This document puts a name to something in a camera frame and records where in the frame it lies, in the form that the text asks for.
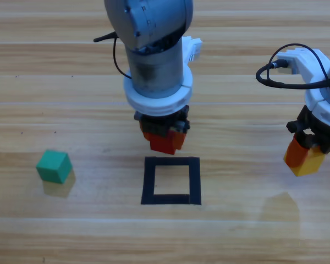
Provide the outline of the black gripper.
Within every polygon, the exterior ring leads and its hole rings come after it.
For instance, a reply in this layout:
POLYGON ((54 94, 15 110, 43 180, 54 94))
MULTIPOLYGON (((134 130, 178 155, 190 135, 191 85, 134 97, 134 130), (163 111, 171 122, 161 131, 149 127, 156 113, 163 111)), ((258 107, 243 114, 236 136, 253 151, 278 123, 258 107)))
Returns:
POLYGON ((284 156, 288 167, 301 166, 311 148, 314 156, 330 153, 330 126, 317 119, 306 105, 297 120, 288 122, 286 127, 294 134, 284 156))
POLYGON ((190 129, 188 120, 189 106, 184 106, 181 110, 161 117, 154 117, 142 114, 138 111, 134 114, 134 119, 139 121, 144 138, 151 142, 153 135, 166 137, 169 132, 172 149, 181 150, 186 138, 186 133, 190 129))

